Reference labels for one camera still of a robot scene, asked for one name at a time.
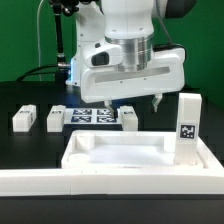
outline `black table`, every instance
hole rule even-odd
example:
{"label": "black table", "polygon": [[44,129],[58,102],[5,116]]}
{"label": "black table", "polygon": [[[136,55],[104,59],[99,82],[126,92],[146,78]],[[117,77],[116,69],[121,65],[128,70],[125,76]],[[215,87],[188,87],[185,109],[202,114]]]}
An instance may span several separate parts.
{"label": "black table", "polygon": [[[189,88],[183,92],[194,92]],[[178,94],[165,94],[156,114],[152,97],[117,100],[132,105],[140,131],[175,131]],[[0,169],[60,168],[72,131],[119,126],[65,126],[47,133],[46,119],[53,105],[102,108],[85,104],[79,94],[53,82],[0,83]],[[28,133],[13,133],[12,117],[22,105],[37,105],[37,120]],[[224,163],[224,111],[203,99],[199,136]],[[0,199],[0,223],[223,223],[222,195],[87,195],[10,197]]]}

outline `black cable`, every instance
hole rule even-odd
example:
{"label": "black cable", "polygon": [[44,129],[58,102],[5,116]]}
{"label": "black cable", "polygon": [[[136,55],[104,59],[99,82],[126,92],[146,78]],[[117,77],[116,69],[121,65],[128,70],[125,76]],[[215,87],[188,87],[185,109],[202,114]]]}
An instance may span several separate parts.
{"label": "black cable", "polygon": [[26,72],[24,75],[20,76],[19,78],[16,79],[17,82],[21,82],[23,81],[23,79],[25,79],[27,76],[31,76],[31,75],[37,75],[37,71],[41,71],[43,69],[47,69],[47,68],[58,68],[58,65],[43,65],[34,69],[29,70],[28,72]]}
{"label": "black cable", "polygon": [[166,34],[166,37],[168,39],[168,43],[170,45],[172,45],[173,44],[172,38],[171,38],[168,30],[166,29],[166,26],[165,26],[165,24],[163,22],[163,19],[162,19],[162,16],[161,16],[161,12],[160,12],[160,2],[159,2],[159,0],[156,0],[156,13],[157,13],[157,17],[158,17],[160,26],[162,27],[164,33]]}
{"label": "black cable", "polygon": [[153,51],[154,52],[158,52],[158,51],[165,51],[165,50],[172,50],[172,49],[177,49],[177,48],[183,48],[185,51],[185,60],[187,59],[187,49],[181,45],[181,44],[157,44],[153,47]]}
{"label": "black cable", "polygon": [[55,72],[38,72],[38,73],[28,73],[26,74],[26,76],[23,77],[23,79],[25,79],[26,77],[28,76],[36,76],[36,75],[52,75],[52,74],[55,74]]}

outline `tall white block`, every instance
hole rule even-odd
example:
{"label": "tall white block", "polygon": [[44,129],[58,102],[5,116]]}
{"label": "tall white block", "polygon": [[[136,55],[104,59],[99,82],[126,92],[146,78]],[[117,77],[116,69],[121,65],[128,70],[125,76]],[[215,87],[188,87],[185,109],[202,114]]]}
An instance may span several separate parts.
{"label": "tall white block", "polygon": [[179,95],[176,131],[176,164],[197,164],[197,143],[201,115],[201,95]]}

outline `green backdrop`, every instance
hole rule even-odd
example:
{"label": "green backdrop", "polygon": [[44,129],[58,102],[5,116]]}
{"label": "green backdrop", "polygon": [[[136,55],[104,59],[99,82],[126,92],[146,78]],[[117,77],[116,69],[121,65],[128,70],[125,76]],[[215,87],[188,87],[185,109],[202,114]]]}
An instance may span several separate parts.
{"label": "green backdrop", "polygon": [[[38,66],[36,14],[40,0],[0,0],[0,81],[12,81]],[[176,43],[188,50],[186,83],[224,109],[224,1],[198,0],[182,19],[165,20]],[[70,60],[76,51],[74,18],[63,17],[65,53]],[[155,24],[155,43],[165,43]],[[54,17],[48,0],[41,11],[42,64],[56,62]]]}

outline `white block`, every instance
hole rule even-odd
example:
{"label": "white block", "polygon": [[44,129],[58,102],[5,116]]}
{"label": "white block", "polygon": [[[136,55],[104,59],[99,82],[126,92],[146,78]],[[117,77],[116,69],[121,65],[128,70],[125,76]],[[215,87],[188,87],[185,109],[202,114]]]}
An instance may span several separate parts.
{"label": "white block", "polygon": [[77,149],[88,152],[95,146],[95,136],[90,132],[80,132],[76,135]]}
{"label": "white block", "polygon": [[65,106],[53,106],[47,117],[48,132],[62,132],[64,126]]}
{"label": "white block", "polygon": [[176,164],[197,164],[201,101],[200,94],[181,93],[179,95],[174,159]]}
{"label": "white block", "polygon": [[138,117],[133,107],[121,107],[120,114],[123,131],[138,131]]}
{"label": "white block", "polygon": [[22,106],[16,115],[12,118],[14,132],[28,132],[36,120],[36,106]]}

